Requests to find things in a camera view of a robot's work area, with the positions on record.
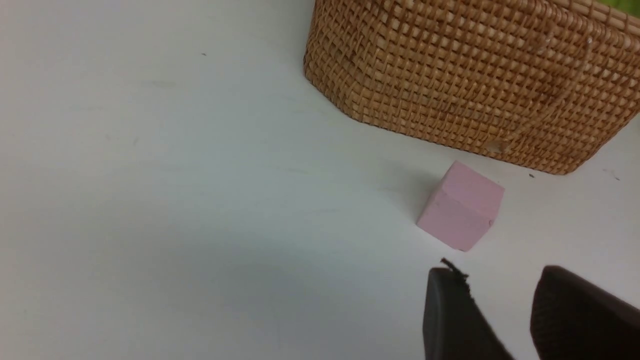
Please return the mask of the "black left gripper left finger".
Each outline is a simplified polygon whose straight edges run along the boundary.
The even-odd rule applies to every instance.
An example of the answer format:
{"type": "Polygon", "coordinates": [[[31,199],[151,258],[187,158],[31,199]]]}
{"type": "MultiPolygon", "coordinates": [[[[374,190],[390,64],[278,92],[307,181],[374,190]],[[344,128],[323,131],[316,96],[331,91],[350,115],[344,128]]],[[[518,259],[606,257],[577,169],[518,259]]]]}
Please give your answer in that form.
{"type": "Polygon", "coordinates": [[[512,360],[471,294],[468,274],[450,260],[428,274],[422,335],[426,360],[512,360]]]}

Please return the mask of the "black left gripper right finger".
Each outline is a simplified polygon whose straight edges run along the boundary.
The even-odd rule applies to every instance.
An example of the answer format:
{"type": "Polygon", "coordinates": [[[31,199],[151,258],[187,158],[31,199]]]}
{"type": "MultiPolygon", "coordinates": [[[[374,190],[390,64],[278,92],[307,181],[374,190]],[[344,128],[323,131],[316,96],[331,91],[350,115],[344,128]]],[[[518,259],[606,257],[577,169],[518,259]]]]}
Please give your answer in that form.
{"type": "Polygon", "coordinates": [[[558,265],[535,287],[530,334],[542,360],[637,360],[640,311],[558,265]]]}

